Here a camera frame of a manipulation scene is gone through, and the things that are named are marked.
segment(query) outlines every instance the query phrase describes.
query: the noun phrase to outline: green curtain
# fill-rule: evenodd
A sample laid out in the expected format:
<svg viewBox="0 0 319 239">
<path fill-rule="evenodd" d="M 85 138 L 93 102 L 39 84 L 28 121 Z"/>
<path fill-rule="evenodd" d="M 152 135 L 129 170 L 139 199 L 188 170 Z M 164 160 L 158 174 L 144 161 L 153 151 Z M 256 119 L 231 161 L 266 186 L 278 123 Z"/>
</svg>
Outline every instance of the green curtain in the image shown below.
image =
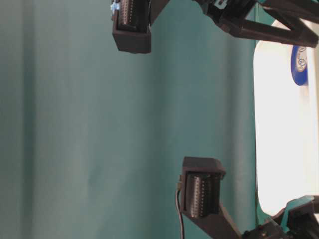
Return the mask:
<svg viewBox="0 0 319 239">
<path fill-rule="evenodd" d="M 109 5 L 0 2 L 0 238 L 178 238 L 186 155 L 222 161 L 221 199 L 254 228 L 254 41 L 172 0 L 151 54 L 118 52 Z"/>
</svg>

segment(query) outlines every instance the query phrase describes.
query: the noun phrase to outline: black robotic arm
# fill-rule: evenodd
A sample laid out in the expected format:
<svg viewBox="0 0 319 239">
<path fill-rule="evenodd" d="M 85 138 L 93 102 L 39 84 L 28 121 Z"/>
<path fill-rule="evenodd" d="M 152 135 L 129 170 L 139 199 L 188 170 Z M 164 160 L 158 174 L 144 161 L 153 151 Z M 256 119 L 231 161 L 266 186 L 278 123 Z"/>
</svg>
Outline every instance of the black robotic arm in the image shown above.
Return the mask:
<svg viewBox="0 0 319 239">
<path fill-rule="evenodd" d="M 229 34 L 316 47 L 318 36 L 301 19 L 319 23 L 319 3 L 313 0 L 194 0 L 203 13 Z M 120 51 L 151 52 L 151 25 L 169 0 L 112 0 L 113 37 Z M 256 4 L 288 29 L 247 20 Z"/>
</svg>

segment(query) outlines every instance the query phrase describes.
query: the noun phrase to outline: black cable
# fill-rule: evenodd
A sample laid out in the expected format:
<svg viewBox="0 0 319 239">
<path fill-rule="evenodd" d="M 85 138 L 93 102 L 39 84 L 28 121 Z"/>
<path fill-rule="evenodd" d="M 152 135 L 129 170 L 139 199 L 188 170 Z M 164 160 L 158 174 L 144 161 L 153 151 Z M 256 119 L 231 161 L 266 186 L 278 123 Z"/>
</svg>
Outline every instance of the black cable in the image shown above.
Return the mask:
<svg viewBox="0 0 319 239">
<path fill-rule="evenodd" d="M 181 215 L 180 212 L 180 205 L 179 205 L 179 193 L 180 193 L 180 188 L 178 188 L 175 192 L 175 205 L 176 205 L 176 210 L 178 213 L 178 217 L 179 217 L 179 224 L 180 224 L 180 239 L 185 239 L 185 234 L 184 234 L 184 221 L 183 221 L 183 217 Z"/>
</svg>

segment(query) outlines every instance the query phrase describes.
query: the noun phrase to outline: blue connector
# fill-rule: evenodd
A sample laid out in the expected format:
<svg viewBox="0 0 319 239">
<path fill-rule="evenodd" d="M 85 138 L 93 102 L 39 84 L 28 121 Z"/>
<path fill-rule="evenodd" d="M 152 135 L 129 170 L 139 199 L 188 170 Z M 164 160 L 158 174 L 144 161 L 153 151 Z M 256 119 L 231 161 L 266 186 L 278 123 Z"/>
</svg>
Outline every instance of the blue connector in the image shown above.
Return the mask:
<svg viewBox="0 0 319 239">
<path fill-rule="evenodd" d="M 111 11 L 113 15 L 115 14 L 115 10 L 120 10 L 120 4 L 114 1 L 111 5 Z"/>
</svg>

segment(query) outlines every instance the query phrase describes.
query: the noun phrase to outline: white container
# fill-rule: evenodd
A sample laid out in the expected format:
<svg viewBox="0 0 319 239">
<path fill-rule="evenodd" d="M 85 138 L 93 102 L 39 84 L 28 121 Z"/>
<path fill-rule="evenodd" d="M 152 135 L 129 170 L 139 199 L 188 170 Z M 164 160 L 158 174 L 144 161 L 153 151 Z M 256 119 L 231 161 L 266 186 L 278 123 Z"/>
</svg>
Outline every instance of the white container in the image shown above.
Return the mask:
<svg viewBox="0 0 319 239">
<path fill-rule="evenodd" d="M 306 23 L 319 34 L 319 25 Z M 307 48 L 303 86 L 292 77 L 292 50 L 260 41 L 254 56 L 258 197 L 271 216 L 292 199 L 319 195 L 319 47 Z"/>
</svg>

